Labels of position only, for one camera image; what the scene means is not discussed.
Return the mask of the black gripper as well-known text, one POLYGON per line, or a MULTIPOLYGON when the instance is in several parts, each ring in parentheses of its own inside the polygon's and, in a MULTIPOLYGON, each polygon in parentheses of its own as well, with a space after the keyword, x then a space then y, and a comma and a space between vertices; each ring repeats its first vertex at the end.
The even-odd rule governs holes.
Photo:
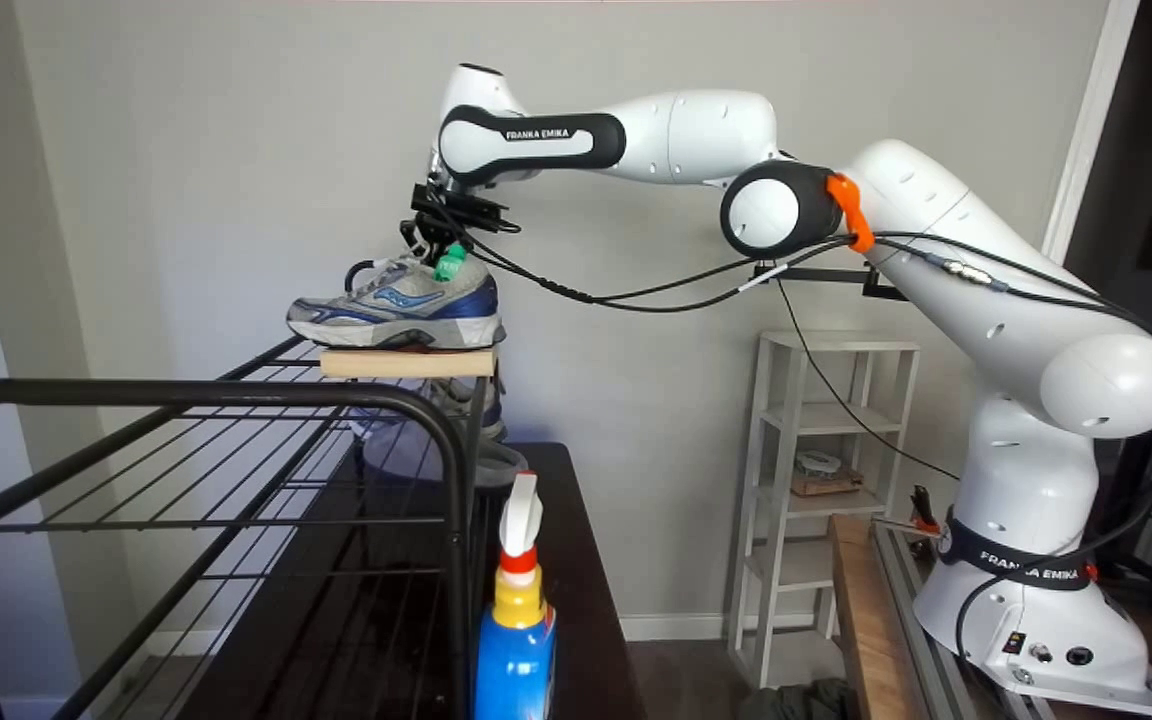
POLYGON ((514 219, 501 202, 453 190, 443 178, 426 178, 414 188, 414 219, 403 223, 403 240, 420 255, 463 240, 474 226, 514 232, 514 219))

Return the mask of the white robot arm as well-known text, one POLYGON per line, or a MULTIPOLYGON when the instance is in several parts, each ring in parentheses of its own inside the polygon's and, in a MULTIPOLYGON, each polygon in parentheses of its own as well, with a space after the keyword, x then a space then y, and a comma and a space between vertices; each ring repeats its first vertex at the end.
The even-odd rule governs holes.
POLYGON ((433 243, 497 232, 489 184, 552 169, 711 184, 747 259, 854 248, 987 381, 915 622, 997 686, 1152 715, 1144 633, 1094 579, 1094 449, 1152 431, 1152 330, 1020 240, 905 139, 844 169, 788 155, 757 90, 663 90, 535 114, 486 65, 453 72, 433 172, 414 188, 433 243))

